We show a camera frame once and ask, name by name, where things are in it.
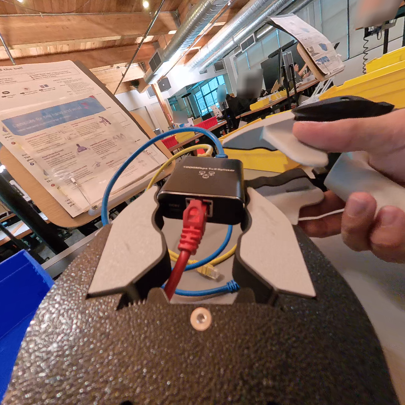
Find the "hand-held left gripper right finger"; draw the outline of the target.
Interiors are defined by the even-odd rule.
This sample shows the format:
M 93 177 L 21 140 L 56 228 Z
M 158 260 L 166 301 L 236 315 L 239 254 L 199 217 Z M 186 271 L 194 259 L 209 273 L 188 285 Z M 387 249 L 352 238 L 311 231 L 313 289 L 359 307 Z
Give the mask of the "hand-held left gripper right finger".
M 314 299 L 316 291 L 290 220 L 273 203 L 248 187 L 245 218 L 232 265 L 240 289 L 254 301 L 272 304 L 279 295 Z

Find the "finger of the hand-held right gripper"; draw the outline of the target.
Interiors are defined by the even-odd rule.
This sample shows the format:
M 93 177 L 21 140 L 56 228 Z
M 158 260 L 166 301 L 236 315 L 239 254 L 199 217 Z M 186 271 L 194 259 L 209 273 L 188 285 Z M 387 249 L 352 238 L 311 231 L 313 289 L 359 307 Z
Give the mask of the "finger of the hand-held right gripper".
M 300 210 L 321 203 L 324 193 L 313 185 L 302 169 L 291 169 L 276 176 L 248 180 L 248 186 L 274 204 L 291 224 L 298 224 Z
M 292 133 L 294 118 L 267 118 L 239 129 L 223 140 L 223 148 L 278 150 L 293 161 L 312 167 L 328 164 L 326 152 L 301 143 Z

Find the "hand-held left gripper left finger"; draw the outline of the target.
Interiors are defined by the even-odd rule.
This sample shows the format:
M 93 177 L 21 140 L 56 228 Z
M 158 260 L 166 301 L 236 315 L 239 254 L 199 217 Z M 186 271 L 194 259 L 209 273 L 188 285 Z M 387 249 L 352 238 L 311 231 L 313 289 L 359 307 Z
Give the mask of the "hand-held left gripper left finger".
M 150 303 L 172 267 L 163 234 L 159 187 L 152 186 L 108 226 L 109 234 L 87 292 L 87 299 L 120 295 L 117 308 Z

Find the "black network splitter box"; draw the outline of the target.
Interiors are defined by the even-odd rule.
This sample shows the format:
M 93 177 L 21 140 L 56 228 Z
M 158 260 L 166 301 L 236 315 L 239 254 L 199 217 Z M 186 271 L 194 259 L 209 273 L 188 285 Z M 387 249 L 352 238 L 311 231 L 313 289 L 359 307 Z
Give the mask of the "black network splitter box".
M 243 164 L 229 158 L 187 156 L 176 165 L 157 195 L 161 213 L 181 220 L 191 200 L 207 206 L 207 222 L 237 225 L 244 217 Z

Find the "blue plastic bin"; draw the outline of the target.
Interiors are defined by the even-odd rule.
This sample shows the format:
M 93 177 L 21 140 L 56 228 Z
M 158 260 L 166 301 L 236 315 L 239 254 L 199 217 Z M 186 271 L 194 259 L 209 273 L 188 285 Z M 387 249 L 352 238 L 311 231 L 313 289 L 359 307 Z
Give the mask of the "blue plastic bin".
M 0 400 L 11 379 L 20 345 L 52 277 L 25 250 L 0 264 Z

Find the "grey desk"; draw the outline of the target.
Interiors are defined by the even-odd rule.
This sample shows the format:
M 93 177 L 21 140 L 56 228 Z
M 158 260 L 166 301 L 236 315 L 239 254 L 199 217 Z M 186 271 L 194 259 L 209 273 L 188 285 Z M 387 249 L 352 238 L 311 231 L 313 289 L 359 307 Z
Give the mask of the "grey desk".
M 175 238 L 180 224 L 168 220 L 164 234 L 175 250 Z M 71 247 L 46 261 L 43 268 L 54 277 L 60 274 L 79 255 L 92 239 L 78 231 L 68 238 Z M 222 243 L 226 226 L 208 224 L 197 259 L 213 253 Z M 342 241 L 340 235 L 311 238 L 347 281 L 361 302 L 380 339 L 399 402 L 404 404 L 404 264 L 384 262 L 369 251 L 354 252 Z

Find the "person's right hand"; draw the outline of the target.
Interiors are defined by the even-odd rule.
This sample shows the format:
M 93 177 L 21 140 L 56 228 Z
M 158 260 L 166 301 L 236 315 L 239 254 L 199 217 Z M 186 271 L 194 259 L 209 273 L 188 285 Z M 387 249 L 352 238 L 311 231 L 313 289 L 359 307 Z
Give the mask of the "person's right hand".
M 365 151 L 369 165 L 400 186 L 405 183 L 405 112 L 395 110 L 379 117 L 343 119 L 334 122 L 296 122 L 294 136 L 326 152 Z M 405 262 L 405 214 L 394 206 L 376 213 L 376 201 L 363 192 L 353 193 L 344 202 L 332 191 L 320 204 L 300 211 L 316 220 L 299 222 L 309 237 L 342 235 L 354 251 L 371 251 L 377 258 Z

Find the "yellow storage basket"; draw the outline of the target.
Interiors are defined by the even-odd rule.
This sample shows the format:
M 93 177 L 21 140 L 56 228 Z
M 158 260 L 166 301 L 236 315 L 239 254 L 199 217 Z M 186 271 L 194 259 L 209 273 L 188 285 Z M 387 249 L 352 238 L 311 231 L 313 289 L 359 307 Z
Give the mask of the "yellow storage basket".
M 187 132 L 180 132 L 180 133 L 175 134 L 175 138 L 179 144 L 180 143 L 187 144 L 187 143 L 191 142 L 192 140 L 196 139 L 196 137 L 198 138 L 202 135 L 203 134 L 200 132 L 187 131 Z

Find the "black screen on stand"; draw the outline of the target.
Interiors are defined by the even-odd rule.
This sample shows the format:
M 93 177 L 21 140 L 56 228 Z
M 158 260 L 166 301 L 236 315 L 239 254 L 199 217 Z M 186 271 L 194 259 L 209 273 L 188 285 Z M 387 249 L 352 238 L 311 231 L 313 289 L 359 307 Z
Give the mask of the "black screen on stand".
M 292 40 L 276 51 L 270 53 L 268 58 L 261 63 L 261 68 L 263 70 L 263 79 L 266 91 L 270 92 L 276 82 L 283 84 L 283 70 L 280 66 L 287 62 L 286 74 L 290 77 L 290 64 L 297 64 L 298 71 L 304 67 L 305 61 L 302 59 L 301 55 L 297 50 L 298 41 Z

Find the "wooden instruction board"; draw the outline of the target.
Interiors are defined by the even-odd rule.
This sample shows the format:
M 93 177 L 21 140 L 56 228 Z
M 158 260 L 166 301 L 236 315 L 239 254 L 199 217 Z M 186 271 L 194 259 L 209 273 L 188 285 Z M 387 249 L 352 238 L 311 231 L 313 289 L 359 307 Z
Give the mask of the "wooden instruction board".
M 270 22 L 298 41 L 297 50 L 318 81 L 325 81 L 344 71 L 345 64 L 334 45 L 298 16 L 272 16 Z
M 1 162 L 50 222 L 100 215 L 108 182 L 155 134 L 79 62 L 1 66 Z

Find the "black stand pole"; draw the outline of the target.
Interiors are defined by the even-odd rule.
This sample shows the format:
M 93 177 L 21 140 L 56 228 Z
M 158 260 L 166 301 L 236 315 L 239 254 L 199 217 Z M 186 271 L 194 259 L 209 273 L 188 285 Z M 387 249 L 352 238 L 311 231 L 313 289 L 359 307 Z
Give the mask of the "black stand pole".
M 59 237 L 58 232 L 51 224 L 43 220 L 3 175 L 0 175 L 0 199 L 53 253 L 59 254 L 68 248 L 68 245 Z

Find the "silver ventilation duct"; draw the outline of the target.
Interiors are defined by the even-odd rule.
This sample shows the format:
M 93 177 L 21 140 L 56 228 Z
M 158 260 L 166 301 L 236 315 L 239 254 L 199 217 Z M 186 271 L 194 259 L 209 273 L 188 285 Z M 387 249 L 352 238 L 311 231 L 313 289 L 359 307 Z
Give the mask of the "silver ventilation duct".
M 160 77 L 167 75 L 181 54 L 192 45 L 197 36 L 227 3 L 228 1 L 225 0 L 207 0 L 196 4 L 168 45 L 155 53 L 154 56 L 159 57 L 156 66 L 152 64 L 153 59 L 149 61 L 150 68 L 144 76 L 145 83 L 155 84 Z M 300 1 L 249 1 L 200 49 L 197 55 L 186 64 L 186 68 L 204 71 L 233 50 L 242 39 L 269 21 L 270 17 L 276 16 L 292 4 L 300 4 Z

